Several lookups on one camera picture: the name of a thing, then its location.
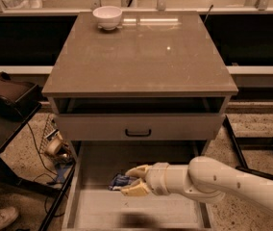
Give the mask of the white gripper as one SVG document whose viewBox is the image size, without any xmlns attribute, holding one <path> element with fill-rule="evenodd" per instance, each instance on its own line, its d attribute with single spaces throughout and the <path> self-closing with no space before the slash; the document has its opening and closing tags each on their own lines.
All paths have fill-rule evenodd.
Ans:
<svg viewBox="0 0 273 231">
<path fill-rule="evenodd" d="M 142 165 L 129 169 L 125 175 L 137 179 L 132 184 L 123 187 L 120 191 L 125 196 L 146 196 L 150 192 L 155 195 L 169 195 L 166 187 L 166 170 L 169 163 L 155 163 L 152 166 Z"/>
</svg>

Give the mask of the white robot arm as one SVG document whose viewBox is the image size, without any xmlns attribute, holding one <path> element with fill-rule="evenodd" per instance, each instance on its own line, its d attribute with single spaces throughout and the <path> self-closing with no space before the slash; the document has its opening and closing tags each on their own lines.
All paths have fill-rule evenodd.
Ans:
<svg viewBox="0 0 273 231">
<path fill-rule="evenodd" d="M 199 156 L 187 165 L 155 163 L 129 169 L 135 181 L 121 189 L 126 196 L 182 195 L 213 204 L 230 193 L 273 216 L 273 180 L 237 170 L 215 159 Z"/>
</svg>

